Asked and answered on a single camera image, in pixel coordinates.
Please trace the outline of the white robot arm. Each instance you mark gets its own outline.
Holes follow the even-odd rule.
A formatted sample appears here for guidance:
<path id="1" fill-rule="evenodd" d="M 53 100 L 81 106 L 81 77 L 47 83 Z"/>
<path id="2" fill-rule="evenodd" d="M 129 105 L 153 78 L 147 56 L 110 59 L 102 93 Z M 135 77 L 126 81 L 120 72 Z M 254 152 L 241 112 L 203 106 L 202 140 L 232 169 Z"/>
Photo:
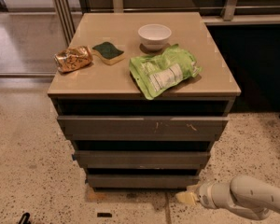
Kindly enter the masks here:
<path id="1" fill-rule="evenodd" d="M 187 186 L 186 191 L 175 196 L 184 204 L 222 208 L 251 220 L 266 219 L 272 211 L 280 214 L 280 188 L 248 175 L 238 175 L 225 183 L 210 181 Z"/>

